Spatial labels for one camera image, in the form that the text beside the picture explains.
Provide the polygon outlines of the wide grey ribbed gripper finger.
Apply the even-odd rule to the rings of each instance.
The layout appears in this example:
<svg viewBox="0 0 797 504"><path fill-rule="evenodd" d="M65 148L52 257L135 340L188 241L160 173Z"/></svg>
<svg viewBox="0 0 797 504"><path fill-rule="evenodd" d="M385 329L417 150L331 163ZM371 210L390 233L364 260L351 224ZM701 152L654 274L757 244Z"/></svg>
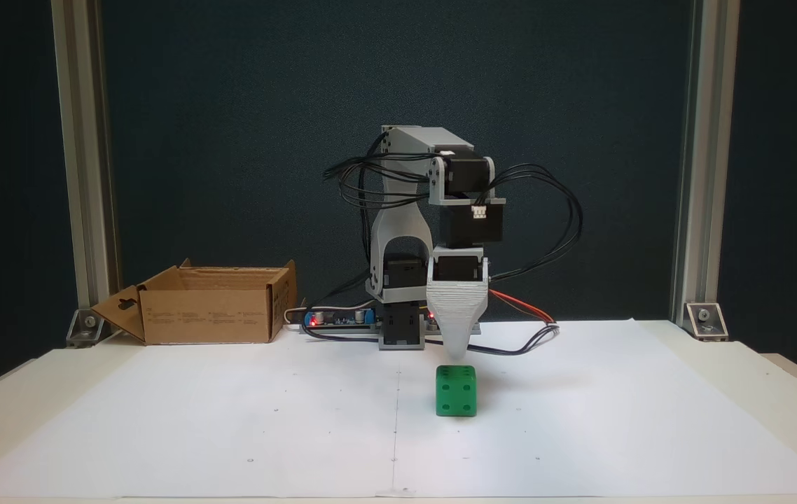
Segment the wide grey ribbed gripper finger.
<svg viewBox="0 0 797 504"><path fill-rule="evenodd" d="M425 297L449 358L463 358L473 328L487 307L487 281L427 281Z"/></svg>

